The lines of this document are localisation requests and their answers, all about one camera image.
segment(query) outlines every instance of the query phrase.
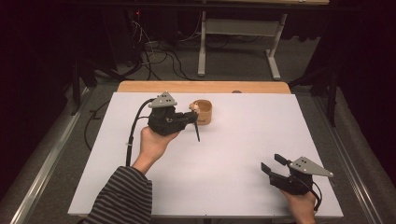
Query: person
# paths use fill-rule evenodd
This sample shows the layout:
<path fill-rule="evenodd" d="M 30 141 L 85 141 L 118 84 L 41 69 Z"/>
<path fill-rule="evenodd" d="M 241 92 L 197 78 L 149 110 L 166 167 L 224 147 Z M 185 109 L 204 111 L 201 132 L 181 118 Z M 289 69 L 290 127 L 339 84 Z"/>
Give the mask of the person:
<path fill-rule="evenodd" d="M 150 223 L 152 183 L 145 174 L 164 154 L 179 133 L 162 136 L 145 127 L 140 132 L 140 151 L 131 167 L 119 167 L 99 192 L 83 223 Z M 298 224 L 315 223 L 315 196 L 285 195 Z"/>

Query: dark background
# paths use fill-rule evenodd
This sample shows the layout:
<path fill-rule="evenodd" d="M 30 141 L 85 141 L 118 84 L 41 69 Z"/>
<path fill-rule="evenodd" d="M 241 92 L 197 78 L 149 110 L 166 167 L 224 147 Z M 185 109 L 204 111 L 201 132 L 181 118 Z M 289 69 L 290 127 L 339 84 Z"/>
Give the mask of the dark background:
<path fill-rule="evenodd" d="M 356 6 L 363 1 L 332 1 Z M 336 65 L 342 89 L 375 155 L 396 184 L 396 20 L 391 0 L 365 1 L 361 14 L 290 14 L 282 38 L 302 41 L 321 36 L 306 76 Z M 193 30 L 198 13 L 147 10 L 142 17 L 151 35 L 177 43 L 177 31 Z M 233 14 L 233 17 L 246 17 Z M 252 18 L 261 15 L 250 15 Z M 277 15 L 266 14 L 266 17 Z M 166 26 L 159 26 L 162 21 Z M 3 197 L 67 102 L 77 57 L 111 68 L 114 55 L 99 8 L 62 7 L 53 1 L 0 2 L 1 142 L 0 197 Z M 344 43 L 338 61 L 332 58 Z M 312 77 L 313 84 L 323 77 Z"/>

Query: gray mounting plate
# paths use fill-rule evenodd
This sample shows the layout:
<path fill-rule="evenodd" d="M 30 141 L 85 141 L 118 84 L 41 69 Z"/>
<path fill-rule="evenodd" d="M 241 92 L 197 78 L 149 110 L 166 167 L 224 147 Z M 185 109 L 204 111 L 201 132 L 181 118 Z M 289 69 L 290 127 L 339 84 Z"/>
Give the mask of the gray mounting plate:
<path fill-rule="evenodd" d="M 148 105 L 150 108 L 159 108 L 159 107 L 167 107 L 177 105 L 175 99 L 169 94 L 168 91 L 165 91 L 163 94 L 158 95 L 157 99 L 155 99 L 151 104 Z"/>
<path fill-rule="evenodd" d="M 300 157 L 289 164 L 289 167 L 308 175 L 324 175 L 333 177 L 334 174 L 323 167 L 317 165 L 306 157 Z"/>

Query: striped sleeve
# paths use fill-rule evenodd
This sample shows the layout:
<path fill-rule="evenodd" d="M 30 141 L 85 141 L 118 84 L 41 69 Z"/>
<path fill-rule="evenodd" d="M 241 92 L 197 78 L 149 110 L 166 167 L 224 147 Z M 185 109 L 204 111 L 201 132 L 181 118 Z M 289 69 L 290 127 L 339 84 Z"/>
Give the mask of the striped sleeve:
<path fill-rule="evenodd" d="M 152 183 L 133 167 L 119 167 L 100 191 L 84 223 L 150 223 Z"/>

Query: desk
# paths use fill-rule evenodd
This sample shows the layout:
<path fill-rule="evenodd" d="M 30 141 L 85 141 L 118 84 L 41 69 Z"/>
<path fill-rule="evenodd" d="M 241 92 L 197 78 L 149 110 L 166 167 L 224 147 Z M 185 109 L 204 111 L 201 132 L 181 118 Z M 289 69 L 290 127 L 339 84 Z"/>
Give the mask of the desk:
<path fill-rule="evenodd" d="M 307 5 L 328 5 L 329 0 L 221 0 L 219 2 L 238 2 L 238 3 L 259 3 L 259 4 L 307 4 Z M 202 12 L 201 19 L 201 47 L 198 58 L 198 76 L 205 75 L 206 34 L 218 35 L 259 35 L 273 38 L 272 47 L 267 49 L 266 57 L 270 65 L 274 80 L 280 80 L 279 70 L 277 69 L 275 53 L 286 23 L 288 14 L 283 13 L 279 21 L 240 21 L 240 20 L 220 20 L 206 19 L 206 12 Z"/>
<path fill-rule="evenodd" d="M 243 93 L 229 93 L 235 90 Z M 305 155 L 321 165 L 320 158 L 286 83 L 239 81 L 122 82 L 107 109 L 70 215 L 84 216 L 91 211 L 100 189 L 125 163 L 126 142 L 138 107 L 163 91 L 177 100 L 177 112 L 187 112 L 188 104 L 199 98 L 210 100 L 214 107 L 212 122 L 200 126 L 201 142 L 196 141 L 193 126 L 187 126 L 148 172 L 148 179 L 153 181 L 154 217 L 290 215 L 283 196 L 261 171 L 261 162 L 287 175 L 289 170 L 274 160 L 275 153 L 291 160 Z M 245 116 L 240 116 L 241 111 L 247 112 Z M 145 108 L 141 116 L 149 112 Z M 146 125 L 143 120 L 136 125 L 132 161 L 139 146 L 137 130 Z M 318 216 L 341 217 L 329 180 L 316 176 L 314 180 L 323 192 Z"/>

